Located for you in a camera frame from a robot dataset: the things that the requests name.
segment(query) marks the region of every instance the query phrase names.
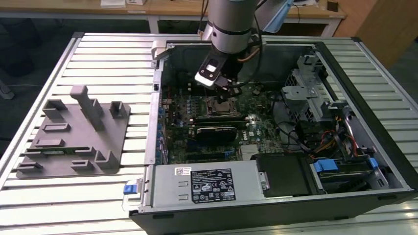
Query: cable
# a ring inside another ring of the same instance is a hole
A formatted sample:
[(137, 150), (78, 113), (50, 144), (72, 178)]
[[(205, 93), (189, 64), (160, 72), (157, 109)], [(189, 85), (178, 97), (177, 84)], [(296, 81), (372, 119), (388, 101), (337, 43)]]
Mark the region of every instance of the cable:
[(325, 133), (331, 133), (331, 132), (335, 132), (335, 131), (332, 131), (332, 130), (327, 130), (327, 131), (324, 131), (324, 132), (323, 132), (323, 134), (321, 134), (321, 136), (320, 136), (320, 144), (323, 144), (323, 143), (324, 143)]
[(266, 0), (261, 0), (261, 2), (256, 5), (254, 10), (257, 10), (261, 7), (261, 5), (265, 3), (265, 1)]
[(293, 4), (293, 6), (297, 8), (297, 23), (300, 23), (300, 13), (299, 13), (299, 6)]
[(351, 151), (353, 153), (353, 156), (356, 157), (357, 156), (357, 143), (356, 143), (352, 136), (349, 136), (349, 135), (345, 135), (345, 136), (352, 140), (352, 150)]
[(253, 50), (253, 52), (252, 52), (245, 58), (237, 59), (237, 62), (244, 63), (244, 62), (246, 62), (248, 60), (250, 60), (252, 57), (256, 55), (256, 53), (257, 53), (258, 51), (260, 51), (260, 48), (256, 47), (256, 49)]
[(0, 137), (0, 141), (6, 141), (6, 142), (10, 142), (10, 141), (11, 141), (11, 138), (7, 138), (7, 137)]
[(208, 4), (209, 4), (209, 0), (206, 1), (206, 4), (204, 4), (204, 0), (201, 1), (201, 12), (200, 12), (200, 20), (198, 20), (198, 28), (197, 28), (198, 31), (201, 31), (201, 20), (202, 20), (204, 13), (208, 8)]
[(41, 85), (33, 85), (33, 84), (18, 84), (18, 85), (6, 85), (7, 87), (43, 87)]
[(305, 147), (305, 145), (293, 136), (291, 136), (287, 132), (284, 132), (280, 127), (277, 127), (276, 130), (281, 132), (288, 138), (291, 138), (297, 143), (297, 145), (300, 146), (304, 152), (307, 153), (311, 152), (308, 147)]
[(258, 72), (258, 70), (260, 70), (260, 66), (261, 66), (261, 57), (262, 57), (262, 38), (261, 38), (261, 30), (260, 30), (258, 21), (256, 20), (254, 15), (253, 15), (253, 20), (254, 20), (256, 30), (257, 30), (258, 40), (260, 40), (260, 45), (258, 45), (258, 60), (257, 60), (257, 62), (256, 62), (256, 67), (254, 67), (254, 70), (253, 70), (252, 75), (248, 76), (248, 79), (246, 79), (244, 82), (241, 82), (241, 83), (238, 83), (238, 84), (236, 84), (236, 85), (230, 84), (230, 85), (229, 85), (230, 88), (237, 88), (237, 87), (241, 87), (241, 86), (246, 85), (248, 82), (254, 78), (254, 75), (257, 74), (257, 72)]

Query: black cable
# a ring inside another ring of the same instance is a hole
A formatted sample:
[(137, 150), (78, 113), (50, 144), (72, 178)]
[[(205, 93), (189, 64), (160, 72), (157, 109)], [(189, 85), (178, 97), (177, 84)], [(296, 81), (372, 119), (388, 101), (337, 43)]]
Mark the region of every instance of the black cable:
[(297, 145), (300, 146), (301, 150), (305, 153), (311, 153), (311, 150), (308, 149), (308, 147), (305, 147), (305, 145), (292, 135), (289, 135), (285, 131), (283, 131), (280, 127), (277, 127), (276, 130), (281, 132), (288, 138), (291, 138), (297, 143)]
[(260, 40), (260, 42), (258, 42), (258, 44), (260, 44), (260, 45), (258, 45), (258, 49), (260, 49), (260, 52), (258, 52), (258, 60), (257, 60), (257, 62), (256, 62), (256, 67), (254, 67), (254, 70), (253, 70), (252, 75), (248, 76), (248, 79), (246, 79), (244, 82), (241, 82), (241, 83), (238, 83), (238, 84), (236, 84), (236, 85), (230, 84), (229, 87), (232, 87), (232, 88), (237, 88), (237, 87), (241, 87), (241, 86), (246, 85), (248, 82), (254, 78), (254, 75), (258, 73), (260, 66), (261, 66), (262, 38), (261, 38), (261, 30), (260, 30), (258, 21), (256, 20), (254, 15), (253, 15), (253, 20), (254, 20), (254, 25), (256, 25), (256, 30), (257, 30), (258, 40)]
[(204, 13), (208, 8), (208, 4), (209, 4), (209, 0), (206, 1), (206, 4), (204, 4), (204, 0), (201, 1), (201, 12), (200, 12), (200, 20), (198, 20), (198, 28), (197, 28), (198, 31), (201, 31), (201, 20), (202, 20)]
[(7, 141), (7, 142), (10, 142), (10, 141), (11, 141), (11, 138), (7, 138), (7, 137), (0, 137), (0, 141)]
[(266, 1), (266, 0), (262, 0), (262, 1), (256, 5), (254, 10), (257, 10), (257, 9), (261, 7), (261, 5), (265, 3), (265, 1)]
[(297, 23), (300, 23), (300, 13), (299, 13), (299, 6), (293, 4), (293, 6), (297, 8)]

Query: floor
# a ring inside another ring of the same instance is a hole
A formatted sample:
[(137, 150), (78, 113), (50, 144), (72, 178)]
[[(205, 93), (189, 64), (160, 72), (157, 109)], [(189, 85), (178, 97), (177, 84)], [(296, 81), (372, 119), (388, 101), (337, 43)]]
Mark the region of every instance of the floor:
[[(63, 20), (62, 26), (54, 20), (34, 19), (37, 32), (43, 41), (42, 45), (29, 50), (29, 55), (34, 63), (34, 71), (21, 77), (10, 77), (0, 70), (0, 78), (6, 85), (38, 85), (41, 86), (55, 65), (62, 50), (67, 44), (74, 31), (82, 32), (113, 32), (113, 33), (149, 33), (145, 21), (121, 20)], [(161, 33), (194, 33), (197, 22), (160, 22)], [(3, 29), (0, 27), (0, 48), (11, 44)], [(392, 76), (418, 101), (418, 43), (412, 43), (396, 64), (388, 69)], [(13, 86), (10, 87), (14, 98), (11, 100), (0, 99), (0, 156), (6, 149), (7, 141), (18, 129), (27, 110), (35, 99), (41, 87)]]

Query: warning label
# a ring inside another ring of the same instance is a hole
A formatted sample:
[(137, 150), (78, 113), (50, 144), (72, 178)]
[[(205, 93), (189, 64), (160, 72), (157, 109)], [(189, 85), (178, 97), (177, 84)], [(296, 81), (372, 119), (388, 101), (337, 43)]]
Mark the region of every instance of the warning label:
[(193, 203), (236, 200), (230, 169), (192, 171), (190, 195)]

